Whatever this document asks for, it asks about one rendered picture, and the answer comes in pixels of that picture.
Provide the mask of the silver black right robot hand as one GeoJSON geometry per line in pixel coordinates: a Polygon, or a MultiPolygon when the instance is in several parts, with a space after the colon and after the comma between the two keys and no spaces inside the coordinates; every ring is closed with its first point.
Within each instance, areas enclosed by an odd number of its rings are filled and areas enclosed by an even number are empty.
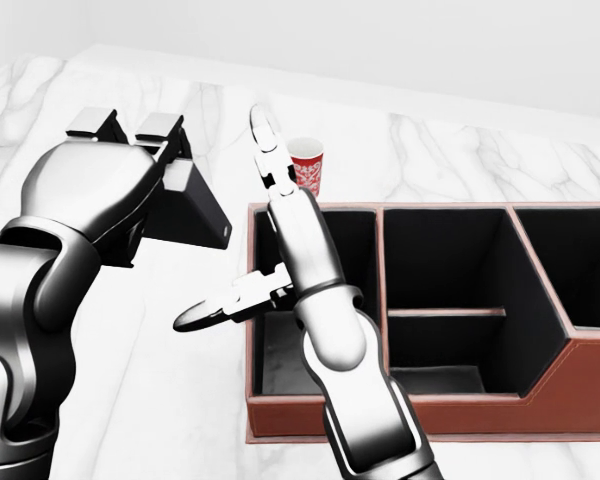
{"type": "Polygon", "coordinates": [[[311,294],[344,281],[324,217],[311,192],[296,184],[294,165],[283,140],[261,107],[251,108],[249,122],[282,263],[269,275],[259,271],[244,275],[227,289],[190,307],[174,321],[178,332],[201,330],[229,319],[244,321],[275,307],[290,292],[299,301],[306,301],[311,294]]]}

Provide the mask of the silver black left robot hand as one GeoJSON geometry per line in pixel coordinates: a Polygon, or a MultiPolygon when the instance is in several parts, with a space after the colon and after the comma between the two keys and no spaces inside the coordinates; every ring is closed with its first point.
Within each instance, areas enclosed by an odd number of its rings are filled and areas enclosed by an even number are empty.
{"type": "Polygon", "coordinates": [[[84,236],[129,268],[144,237],[214,249],[232,226],[193,161],[181,114],[152,113],[128,140],[115,110],[86,108],[23,184],[21,213],[84,236]]]}

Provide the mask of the red-brown desk caddy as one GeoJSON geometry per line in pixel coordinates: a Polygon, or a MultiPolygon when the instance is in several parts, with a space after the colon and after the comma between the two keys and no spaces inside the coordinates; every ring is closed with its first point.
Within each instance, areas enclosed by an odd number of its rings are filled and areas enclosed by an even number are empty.
{"type": "Polygon", "coordinates": [[[600,440],[600,203],[323,213],[432,439],[600,440]]]}

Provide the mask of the red patterned paper cup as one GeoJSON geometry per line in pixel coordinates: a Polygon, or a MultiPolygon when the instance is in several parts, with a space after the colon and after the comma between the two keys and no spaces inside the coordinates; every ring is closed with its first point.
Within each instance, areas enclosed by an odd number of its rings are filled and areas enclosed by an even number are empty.
{"type": "Polygon", "coordinates": [[[323,144],[312,137],[299,137],[287,142],[287,150],[294,164],[296,183],[317,197],[321,185],[323,144]]]}

